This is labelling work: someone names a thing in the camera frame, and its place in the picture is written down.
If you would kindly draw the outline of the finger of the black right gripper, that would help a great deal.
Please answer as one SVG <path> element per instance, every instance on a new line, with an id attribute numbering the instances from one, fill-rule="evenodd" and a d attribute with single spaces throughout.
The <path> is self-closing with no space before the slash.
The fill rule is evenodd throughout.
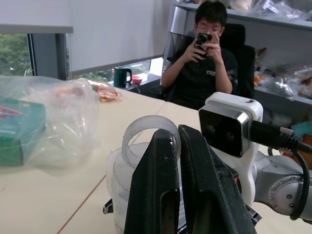
<path id="1" fill-rule="evenodd" d="M 103 206 L 103 214 L 106 215 L 106 214 L 112 214 L 114 212 L 114 208 L 113 208 L 113 200 L 110 199 L 108 200 L 104 206 Z"/>
<path id="2" fill-rule="evenodd" d="M 259 213 L 257 213 L 254 209 L 252 209 L 250 206 L 245 205 L 245 207 L 251 218 L 253 225 L 256 226 L 257 223 L 262 219 L 262 216 Z"/>

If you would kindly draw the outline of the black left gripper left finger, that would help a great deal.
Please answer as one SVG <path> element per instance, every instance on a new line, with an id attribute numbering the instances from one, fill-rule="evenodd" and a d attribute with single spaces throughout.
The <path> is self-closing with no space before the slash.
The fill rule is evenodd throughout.
<path id="1" fill-rule="evenodd" d="M 177 234 L 179 206 L 173 135 L 159 129 L 132 175 L 124 234 Z"/>

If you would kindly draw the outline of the black handheld camera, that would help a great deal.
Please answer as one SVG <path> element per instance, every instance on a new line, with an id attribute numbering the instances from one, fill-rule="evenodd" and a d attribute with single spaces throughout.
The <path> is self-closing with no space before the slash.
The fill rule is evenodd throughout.
<path id="1" fill-rule="evenodd" d="M 210 58 L 212 59 L 211 56 L 209 56 L 209 47 L 203 47 L 202 45 L 203 44 L 206 44 L 208 42 L 211 42 L 212 40 L 212 35 L 211 34 L 207 34 L 207 33 L 199 33 L 197 35 L 197 41 L 196 41 L 196 45 L 195 45 L 195 48 L 197 50 L 201 50 L 201 51 L 204 51 L 205 54 L 200 54 L 200 53 L 196 53 L 197 55 L 201 56 L 202 58 Z"/>

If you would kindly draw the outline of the person's right hand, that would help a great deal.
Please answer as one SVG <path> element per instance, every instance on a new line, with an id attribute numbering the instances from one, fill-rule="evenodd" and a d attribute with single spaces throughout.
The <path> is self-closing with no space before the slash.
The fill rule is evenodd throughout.
<path id="1" fill-rule="evenodd" d="M 203 61 L 207 55 L 204 51 L 197 49 L 196 46 L 197 39 L 194 39 L 194 41 L 188 46 L 188 48 L 185 51 L 185 59 L 186 62 L 200 62 Z"/>

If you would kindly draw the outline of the person's left hand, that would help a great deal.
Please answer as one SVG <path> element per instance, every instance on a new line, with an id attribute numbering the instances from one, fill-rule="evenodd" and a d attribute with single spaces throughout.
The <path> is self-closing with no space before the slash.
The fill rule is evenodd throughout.
<path id="1" fill-rule="evenodd" d="M 213 58 L 215 64 L 222 64 L 221 47 L 219 44 L 219 36 L 217 33 L 212 34 L 212 39 L 207 44 L 208 55 Z"/>

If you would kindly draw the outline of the clear plastic bag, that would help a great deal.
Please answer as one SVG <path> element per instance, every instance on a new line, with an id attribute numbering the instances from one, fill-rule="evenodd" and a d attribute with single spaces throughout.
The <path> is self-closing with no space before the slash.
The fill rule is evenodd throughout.
<path id="1" fill-rule="evenodd" d="M 0 96 L 45 106 L 45 130 L 27 161 L 77 160 L 92 152 L 97 140 L 99 95 L 88 80 L 0 77 Z"/>

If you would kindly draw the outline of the teal flat object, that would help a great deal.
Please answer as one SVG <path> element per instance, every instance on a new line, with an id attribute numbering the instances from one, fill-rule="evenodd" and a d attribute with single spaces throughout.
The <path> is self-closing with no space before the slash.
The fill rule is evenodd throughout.
<path id="1" fill-rule="evenodd" d="M 297 136 L 312 135 L 312 120 L 292 125 L 291 129 Z"/>

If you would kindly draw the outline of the red yellow snack bag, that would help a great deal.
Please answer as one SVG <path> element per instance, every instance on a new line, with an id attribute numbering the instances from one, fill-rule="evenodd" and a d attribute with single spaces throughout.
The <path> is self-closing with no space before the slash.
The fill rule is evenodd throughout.
<path id="1" fill-rule="evenodd" d="M 98 93 L 100 102 L 122 100 L 122 94 L 109 83 L 99 80 L 88 80 L 88 82 L 92 86 L 92 90 Z"/>

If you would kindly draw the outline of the seated person in black shirt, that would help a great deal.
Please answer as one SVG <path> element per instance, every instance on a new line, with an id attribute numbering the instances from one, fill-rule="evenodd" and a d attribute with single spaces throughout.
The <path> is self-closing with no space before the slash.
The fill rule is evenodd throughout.
<path id="1" fill-rule="evenodd" d="M 217 33 L 220 39 L 226 22 L 227 10 L 223 3 L 203 2 L 195 14 L 194 39 L 197 39 L 199 33 Z M 162 75 L 161 85 L 168 90 L 170 102 L 198 110 L 215 92 L 235 92 L 238 64 L 235 56 L 221 46 L 222 64 L 215 64 L 213 58 L 186 62 L 185 51 L 192 42 L 183 45 L 173 55 L 171 64 Z"/>

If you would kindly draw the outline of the dark green electric kettle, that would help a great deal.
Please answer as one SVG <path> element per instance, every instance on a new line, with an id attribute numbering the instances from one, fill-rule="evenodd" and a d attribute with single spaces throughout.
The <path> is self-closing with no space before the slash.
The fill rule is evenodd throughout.
<path id="1" fill-rule="evenodd" d="M 126 67 L 114 68 L 114 87 L 125 88 L 132 82 L 132 70 Z"/>

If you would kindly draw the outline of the green cardboard box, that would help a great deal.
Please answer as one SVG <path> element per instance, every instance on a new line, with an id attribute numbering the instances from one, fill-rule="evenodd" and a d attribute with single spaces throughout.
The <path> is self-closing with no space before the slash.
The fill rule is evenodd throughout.
<path id="1" fill-rule="evenodd" d="M 0 165 L 23 165 L 45 126 L 43 104 L 0 96 Z"/>

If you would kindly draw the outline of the black office chair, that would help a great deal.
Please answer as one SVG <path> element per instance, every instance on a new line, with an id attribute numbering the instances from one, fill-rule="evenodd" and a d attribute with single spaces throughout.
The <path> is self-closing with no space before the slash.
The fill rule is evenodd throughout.
<path id="1" fill-rule="evenodd" d="M 169 52 L 165 61 L 171 62 L 173 55 L 183 45 L 192 42 L 195 33 L 188 32 L 186 35 L 171 33 L 169 37 Z M 220 46 L 230 51 L 238 64 L 237 80 L 238 85 L 235 94 L 245 98 L 254 98 L 254 64 L 255 49 L 245 44 L 246 30 L 244 25 L 227 23 L 220 38 Z"/>

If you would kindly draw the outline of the clear bags with orange items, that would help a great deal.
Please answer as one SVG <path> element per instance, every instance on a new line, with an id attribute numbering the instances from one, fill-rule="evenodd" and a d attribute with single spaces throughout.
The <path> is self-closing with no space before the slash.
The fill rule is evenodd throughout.
<path id="1" fill-rule="evenodd" d="M 260 64 L 267 48 L 256 50 L 254 85 L 287 99 L 312 100 L 312 62 L 289 63 L 267 68 Z"/>

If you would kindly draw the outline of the grey metal shelf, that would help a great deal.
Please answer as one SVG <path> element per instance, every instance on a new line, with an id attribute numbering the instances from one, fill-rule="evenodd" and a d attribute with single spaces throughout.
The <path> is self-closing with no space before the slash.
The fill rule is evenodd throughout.
<path id="1" fill-rule="evenodd" d="M 170 9 L 167 43 L 163 54 L 163 69 L 170 64 L 178 35 L 194 28 L 197 4 L 174 1 Z M 229 9 L 228 22 L 241 24 L 246 30 L 245 43 L 255 49 L 266 48 L 260 64 L 267 68 L 283 64 L 312 63 L 312 22 L 277 17 L 253 16 Z M 293 124 L 303 121 L 312 112 L 312 100 L 304 97 L 287 99 L 264 87 L 255 87 L 254 99 L 265 109 L 288 116 Z"/>

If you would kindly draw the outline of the clear bags of supplies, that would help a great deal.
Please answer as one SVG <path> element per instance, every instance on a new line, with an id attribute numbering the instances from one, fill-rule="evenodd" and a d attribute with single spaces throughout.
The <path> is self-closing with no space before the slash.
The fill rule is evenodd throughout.
<path id="1" fill-rule="evenodd" d="M 312 21 L 312 9 L 306 11 L 293 8 L 290 0 L 230 0 L 229 7 L 253 15 Z"/>

